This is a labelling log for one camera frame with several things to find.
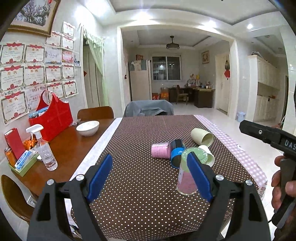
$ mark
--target polka dot tablecloth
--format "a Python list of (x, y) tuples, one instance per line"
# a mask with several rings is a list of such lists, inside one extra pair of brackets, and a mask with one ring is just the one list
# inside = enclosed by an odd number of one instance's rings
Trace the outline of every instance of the polka dot tablecloth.
[[(197, 192), (184, 196), (176, 190), (178, 169), (167, 159), (152, 158), (154, 143), (182, 139), (197, 146), (193, 128), (208, 130), (192, 115), (123, 118), (97, 163), (110, 153), (113, 169), (101, 196), (90, 204), (105, 236), (127, 240), (155, 240), (198, 229), (209, 203)], [(233, 154), (214, 136), (209, 148), (212, 169), (231, 181), (252, 179)], [(225, 218), (232, 214), (229, 200)]]

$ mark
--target pink checkered tablecloth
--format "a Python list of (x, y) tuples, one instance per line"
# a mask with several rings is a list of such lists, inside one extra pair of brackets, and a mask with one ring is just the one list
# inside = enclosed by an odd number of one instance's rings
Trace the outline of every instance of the pink checkered tablecloth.
[(259, 188), (265, 190), (267, 183), (267, 177), (262, 169), (253, 161), (253, 159), (237, 144), (229, 135), (221, 131), (215, 124), (210, 122), (202, 115), (195, 115), (195, 117), (204, 124), (236, 157), (236, 159), (244, 166), (244, 168), (250, 173), (255, 180)]

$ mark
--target white cup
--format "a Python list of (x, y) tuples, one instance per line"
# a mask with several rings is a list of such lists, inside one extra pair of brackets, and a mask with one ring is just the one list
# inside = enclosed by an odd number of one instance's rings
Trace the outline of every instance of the white cup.
[(207, 147), (209, 147), (214, 140), (212, 133), (199, 128), (194, 128), (191, 131), (190, 136), (192, 140), (194, 140), (194, 142), (199, 146), (206, 145)]
[(207, 162), (206, 164), (210, 167), (212, 167), (215, 163), (215, 157), (209, 150), (209, 148), (206, 145), (201, 145), (198, 148), (203, 149), (207, 153)]

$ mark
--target wooden chair in background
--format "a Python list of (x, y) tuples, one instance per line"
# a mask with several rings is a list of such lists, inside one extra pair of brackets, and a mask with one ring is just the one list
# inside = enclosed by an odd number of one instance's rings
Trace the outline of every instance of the wooden chair in background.
[(177, 85), (176, 87), (177, 89), (177, 102), (176, 104), (178, 103), (178, 100), (184, 100), (184, 97), (186, 97), (186, 105), (187, 105), (187, 102), (188, 102), (188, 94), (187, 93), (180, 93), (180, 86)]
[(82, 109), (79, 110), (77, 114), (77, 119), (81, 119), (81, 121), (96, 121), (113, 118), (114, 113), (110, 106)]
[(19, 186), (6, 175), (1, 176), (1, 186), (4, 198), (11, 211), (13, 211), (16, 216), (29, 223), (34, 208), (27, 204)]

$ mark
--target white bowl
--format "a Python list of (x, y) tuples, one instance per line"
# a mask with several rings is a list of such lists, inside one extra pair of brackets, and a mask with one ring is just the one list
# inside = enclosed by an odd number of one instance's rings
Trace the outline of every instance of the white bowl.
[(87, 121), (76, 127), (76, 130), (85, 137), (94, 135), (99, 129), (100, 123), (96, 120)]

